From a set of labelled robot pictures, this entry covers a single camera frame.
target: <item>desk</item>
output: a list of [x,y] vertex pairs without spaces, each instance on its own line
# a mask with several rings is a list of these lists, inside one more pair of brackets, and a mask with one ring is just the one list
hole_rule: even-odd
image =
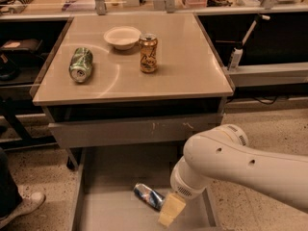
[[[140,50],[117,51],[103,35],[134,26],[158,37],[159,69],[139,69]],[[77,47],[93,54],[94,72],[84,84],[68,74]],[[76,16],[49,66],[35,105],[75,166],[73,148],[184,141],[220,124],[229,81],[191,13]]]

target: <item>person's leg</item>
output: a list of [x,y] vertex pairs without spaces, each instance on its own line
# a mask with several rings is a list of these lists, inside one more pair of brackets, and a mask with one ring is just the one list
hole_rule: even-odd
[[8,168],[8,158],[0,148],[0,219],[7,216],[22,202]]

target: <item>bowl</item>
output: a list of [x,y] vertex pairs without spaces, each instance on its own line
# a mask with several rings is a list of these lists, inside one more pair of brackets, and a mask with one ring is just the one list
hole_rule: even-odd
[[141,31],[135,27],[114,27],[104,34],[104,40],[118,50],[133,48],[139,40]]

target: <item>floor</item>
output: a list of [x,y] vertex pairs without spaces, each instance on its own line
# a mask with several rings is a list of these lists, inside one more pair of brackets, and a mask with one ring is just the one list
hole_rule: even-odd
[[[278,99],[227,104],[223,123],[239,125],[250,147],[292,154],[308,154],[308,99]],[[48,134],[44,116],[20,120],[32,134]],[[14,138],[9,129],[0,140]],[[17,218],[3,230],[64,231],[70,220],[77,173],[66,167],[66,154],[57,145],[8,152],[10,169],[23,195],[41,191],[46,202],[28,216]],[[251,189],[213,180],[218,218],[224,229],[236,231],[307,230],[306,214]]]

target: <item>foot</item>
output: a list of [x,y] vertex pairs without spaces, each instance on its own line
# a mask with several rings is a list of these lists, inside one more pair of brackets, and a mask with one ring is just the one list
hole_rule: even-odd
[[0,219],[0,229],[15,218],[34,212],[44,201],[45,195],[41,192],[35,192],[29,198],[24,198],[7,217]]

